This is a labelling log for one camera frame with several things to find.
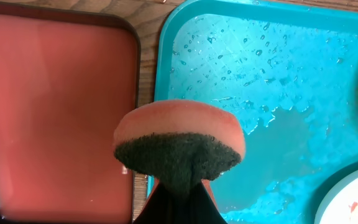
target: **wooden table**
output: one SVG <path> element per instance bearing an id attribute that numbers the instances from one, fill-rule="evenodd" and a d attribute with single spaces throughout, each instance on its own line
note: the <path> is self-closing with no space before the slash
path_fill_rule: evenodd
<path id="1" fill-rule="evenodd" d="M 158 39 L 169 13 L 184 0 L 0 0 L 31 6 L 74 11 L 114 14 L 128 20 L 136 29 L 142 44 L 139 82 L 139 105 L 153 101 L 157 67 Z M 358 0 L 281 0 L 293 4 L 328 7 L 358 12 Z M 135 175 L 134 216 L 146 200 L 147 178 Z"/>

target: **black scrubbing pad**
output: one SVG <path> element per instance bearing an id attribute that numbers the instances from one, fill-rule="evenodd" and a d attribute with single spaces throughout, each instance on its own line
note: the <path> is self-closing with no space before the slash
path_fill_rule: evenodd
<path id="1" fill-rule="evenodd" d="M 231 147 L 198 133 L 143 136 L 118 145 L 114 155 L 127 168 L 158 178 L 181 198 L 201 179 L 214 180 L 241 161 Z"/>
<path id="2" fill-rule="evenodd" d="M 162 184 L 154 190 L 134 224 L 226 224 L 202 183 L 195 185 L 187 200 L 172 195 Z"/>

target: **teal plastic tray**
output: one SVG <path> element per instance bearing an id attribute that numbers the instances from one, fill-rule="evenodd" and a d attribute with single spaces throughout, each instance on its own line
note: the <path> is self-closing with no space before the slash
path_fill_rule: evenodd
<path id="1" fill-rule="evenodd" d="M 187 1 L 161 34 L 155 100 L 166 99 L 209 103 L 242 125 L 246 158 L 211 184 L 225 220 L 313 223 L 358 169 L 358 13 Z"/>

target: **sponge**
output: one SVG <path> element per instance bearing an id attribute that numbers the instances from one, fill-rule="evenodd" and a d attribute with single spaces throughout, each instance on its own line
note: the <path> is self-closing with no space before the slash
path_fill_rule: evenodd
<path id="1" fill-rule="evenodd" d="M 160 214 L 162 223 L 199 223 L 195 217 L 212 214 L 217 218 L 210 223 L 224 223 L 201 180 L 214 180 L 240 163 L 245 148 L 234 115 L 188 100 L 140 107 L 125 115 L 114 132 L 115 157 L 127 168 L 160 180 L 138 220 L 156 219 L 152 211 L 164 208 L 169 217 Z M 158 223 L 149 218 L 144 223 Z"/>

